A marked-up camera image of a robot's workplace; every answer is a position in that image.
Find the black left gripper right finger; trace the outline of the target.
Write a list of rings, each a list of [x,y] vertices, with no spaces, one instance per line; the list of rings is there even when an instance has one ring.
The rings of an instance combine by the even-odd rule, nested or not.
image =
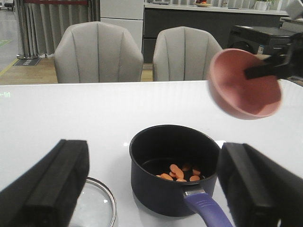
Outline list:
[[[248,144],[223,144],[217,175],[237,227],[301,227],[303,180]]]

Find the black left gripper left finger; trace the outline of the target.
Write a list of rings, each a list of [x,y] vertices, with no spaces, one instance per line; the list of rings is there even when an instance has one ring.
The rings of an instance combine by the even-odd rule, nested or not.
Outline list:
[[[2,227],[67,227],[89,173],[85,140],[60,140],[0,192]]]

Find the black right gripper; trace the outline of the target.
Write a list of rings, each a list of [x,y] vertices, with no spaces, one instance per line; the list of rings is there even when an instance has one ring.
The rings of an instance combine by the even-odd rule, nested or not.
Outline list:
[[[277,79],[293,77],[303,79],[303,33],[291,37],[287,55],[278,54],[267,57],[263,63],[244,70],[246,79],[275,76]]]

